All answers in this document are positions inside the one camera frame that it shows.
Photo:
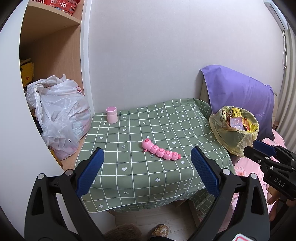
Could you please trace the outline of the right hand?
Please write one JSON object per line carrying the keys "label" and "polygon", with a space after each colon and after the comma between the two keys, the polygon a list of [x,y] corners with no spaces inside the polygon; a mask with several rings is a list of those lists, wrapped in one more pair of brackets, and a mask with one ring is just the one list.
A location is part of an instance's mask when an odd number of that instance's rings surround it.
{"label": "right hand", "polygon": [[269,185],[266,186],[266,190],[267,204],[272,206],[271,211],[269,212],[269,221],[273,221],[276,216],[276,209],[280,201],[281,193]]}

